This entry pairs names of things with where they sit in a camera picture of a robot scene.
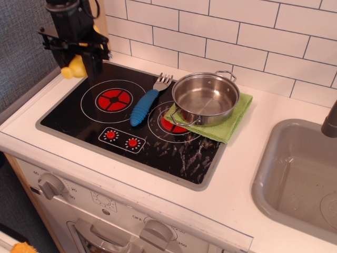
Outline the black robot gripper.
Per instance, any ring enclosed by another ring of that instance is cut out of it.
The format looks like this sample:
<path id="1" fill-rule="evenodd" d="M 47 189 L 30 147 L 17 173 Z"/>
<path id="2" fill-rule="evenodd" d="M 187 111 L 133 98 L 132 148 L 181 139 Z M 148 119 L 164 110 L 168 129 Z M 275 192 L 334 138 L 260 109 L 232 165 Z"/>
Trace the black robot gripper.
<path id="1" fill-rule="evenodd" d="M 94 29 L 94 20 L 99 18 L 101 7 L 95 1 L 96 14 L 89 1 L 46 1 L 53 26 L 41 27 L 38 33 L 43 37 L 46 49 L 53 53 L 59 67 L 67 67 L 75 54 L 82 54 L 88 78 L 95 81 L 103 71 L 103 57 L 110 51 L 108 38 Z"/>

